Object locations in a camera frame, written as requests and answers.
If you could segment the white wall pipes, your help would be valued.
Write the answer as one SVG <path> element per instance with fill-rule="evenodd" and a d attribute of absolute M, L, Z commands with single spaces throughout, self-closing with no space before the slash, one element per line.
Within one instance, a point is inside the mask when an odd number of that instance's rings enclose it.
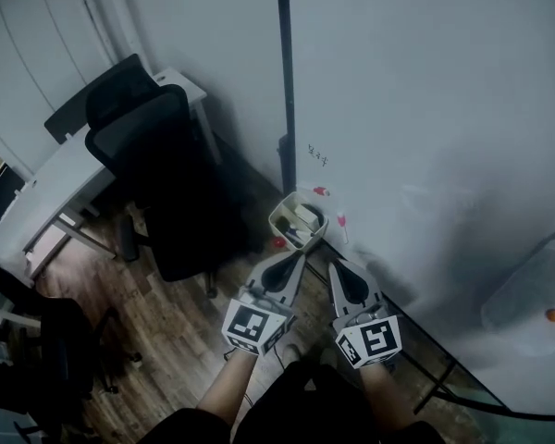
<path fill-rule="evenodd" d="M 82 1 L 109 64 L 115 64 L 132 54 L 142 53 L 129 0 Z"/>

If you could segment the white office desk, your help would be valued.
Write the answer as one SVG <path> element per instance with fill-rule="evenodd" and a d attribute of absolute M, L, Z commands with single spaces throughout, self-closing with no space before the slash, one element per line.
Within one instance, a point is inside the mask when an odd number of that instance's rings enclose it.
<path fill-rule="evenodd" d="M 207 96 L 206 92 L 173 68 L 165 69 L 153 76 L 153 79 L 165 89 L 176 85 L 186 93 L 189 108 L 197 115 L 203 129 L 206 148 L 211 149 L 209 151 L 212 152 L 213 159 L 219 161 L 214 134 L 204 114 L 203 100 Z M 105 171 L 102 163 L 85 146 L 88 132 L 89 127 L 85 125 L 60 145 L 37 174 L 23 186 L 0 219 L 0 264 L 24 284 L 30 286 L 34 276 L 27 252 L 32 250 L 49 228 L 60 230 L 64 236 L 84 243 L 105 258 L 113 259 L 117 256 L 102 243 L 85 236 L 78 227 L 71 226 L 60 218 L 71 201 Z M 196 200 L 202 201 L 204 195 L 214 192 L 211 181 L 204 181 L 202 171 L 198 174 L 200 176 L 197 179 L 195 168 L 188 169 L 187 174 L 181 174 L 178 181 L 169 181 L 172 186 L 170 199 L 195 207 L 198 205 Z"/>

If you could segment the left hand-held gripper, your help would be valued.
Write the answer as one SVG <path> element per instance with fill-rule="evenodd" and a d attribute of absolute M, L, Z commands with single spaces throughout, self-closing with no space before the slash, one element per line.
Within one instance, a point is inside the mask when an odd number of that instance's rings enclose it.
<path fill-rule="evenodd" d="M 265 295 L 243 292 L 228 305 L 222 335 L 231 346 L 263 357 L 290 331 L 295 315 L 282 303 L 293 303 L 306 263 L 305 254 L 277 253 L 257 264 L 246 286 L 269 291 Z"/>

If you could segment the person's left forearm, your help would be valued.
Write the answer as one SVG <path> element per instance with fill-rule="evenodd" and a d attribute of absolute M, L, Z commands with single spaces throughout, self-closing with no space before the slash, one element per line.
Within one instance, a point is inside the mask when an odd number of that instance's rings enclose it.
<path fill-rule="evenodd" d="M 257 360 L 257 355 L 240 349 L 234 351 L 196 408 L 233 426 Z"/>

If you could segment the large white whiteboard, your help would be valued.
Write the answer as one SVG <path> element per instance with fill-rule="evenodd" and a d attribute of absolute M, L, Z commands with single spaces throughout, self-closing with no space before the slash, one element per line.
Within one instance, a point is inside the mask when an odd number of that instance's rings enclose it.
<path fill-rule="evenodd" d="M 290 0 L 290 28 L 298 185 L 347 217 L 327 241 L 509 409 L 555 415 L 555 341 L 481 319 L 555 232 L 555 0 Z"/>

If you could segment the person's right forearm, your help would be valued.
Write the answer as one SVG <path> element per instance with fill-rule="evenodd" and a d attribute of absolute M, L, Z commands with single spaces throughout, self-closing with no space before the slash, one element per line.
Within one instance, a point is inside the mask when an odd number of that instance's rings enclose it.
<path fill-rule="evenodd" d="M 413 409 L 382 363 L 359 369 L 364 395 L 383 433 L 402 430 L 417 422 Z"/>

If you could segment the white marker pen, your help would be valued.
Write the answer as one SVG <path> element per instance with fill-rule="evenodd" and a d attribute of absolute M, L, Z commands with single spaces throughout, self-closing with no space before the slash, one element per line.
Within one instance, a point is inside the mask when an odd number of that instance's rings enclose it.
<path fill-rule="evenodd" d="M 297 244 L 298 247 L 301 248 L 314 237 L 314 233 L 296 228 L 288 228 L 285 232 L 285 236 L 292 244 Z"/>

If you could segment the white paper sheet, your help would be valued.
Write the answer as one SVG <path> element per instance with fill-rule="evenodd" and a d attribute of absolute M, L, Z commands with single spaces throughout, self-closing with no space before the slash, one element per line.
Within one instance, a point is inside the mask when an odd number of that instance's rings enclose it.
<path fill-rule="evenodd" d="M 481 307 L 483 326 L 513 339 L 555 341 L 555 232 L 518 266 Z"/>

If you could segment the black mesh office chair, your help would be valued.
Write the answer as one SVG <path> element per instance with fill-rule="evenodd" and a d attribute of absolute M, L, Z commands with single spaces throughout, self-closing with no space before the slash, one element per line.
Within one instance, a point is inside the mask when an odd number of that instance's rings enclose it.
<path fill-rule="evenodd" d="M 188 98 L 178 85 L 109 85 L 89 94 L 89 152 L 117 179 L 140 210 L 117 224 L 123 259 L 151 250 L 167 282 L 202 274 L 214 298 L 220 266 L 248 246 L 240 206 L 197 134 Z"/>

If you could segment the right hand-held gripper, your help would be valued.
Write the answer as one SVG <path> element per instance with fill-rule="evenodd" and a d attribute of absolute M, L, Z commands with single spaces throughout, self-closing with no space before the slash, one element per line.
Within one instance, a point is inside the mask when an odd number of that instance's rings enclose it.
<path fill-rule="evenodd" d="M 352 368 L 384 362 L 402 350 L 398 317 L 389 312 L 376 279 L 347 260 L 328 265 L 336 318 L 335 344 Z"/>

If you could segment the person's dark clothing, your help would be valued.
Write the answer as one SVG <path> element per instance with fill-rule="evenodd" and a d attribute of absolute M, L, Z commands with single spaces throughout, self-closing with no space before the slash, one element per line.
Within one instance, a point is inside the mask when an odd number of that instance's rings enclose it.
<path fill-rule="evenodd" d="M 362 392 L 329 365 L 296 362 L 245 414 L 237 430 L 219 417 L 183 408 L 138 444 L 445 444 L 418 421 L 385 434 Z"/>

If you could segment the small white marker tray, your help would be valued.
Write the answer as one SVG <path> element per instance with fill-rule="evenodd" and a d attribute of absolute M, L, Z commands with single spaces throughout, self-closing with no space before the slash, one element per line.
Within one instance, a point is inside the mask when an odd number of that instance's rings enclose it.
<path fill-rule="evenodd" d="M 298 204 L 308 206 L 319 215 L 321 221 L 321 227 L 319 229 L 311 230 L 295 215 L 294 210 Z M 286 246 L 284 248 L 291 251 L 308 253 L 324 237 L 328 227 L 328 217 L 308 195 L 294 191 L 277 204 L 268 216 L 268 223 L 275 237 L 282 237 L 285 239 Z M 285 236 L 285 232 L 288 228 L 311 231 L 314 233 L 314 237 L 307 244 L 299 248 L 297 244 L 292 244 Z"/>

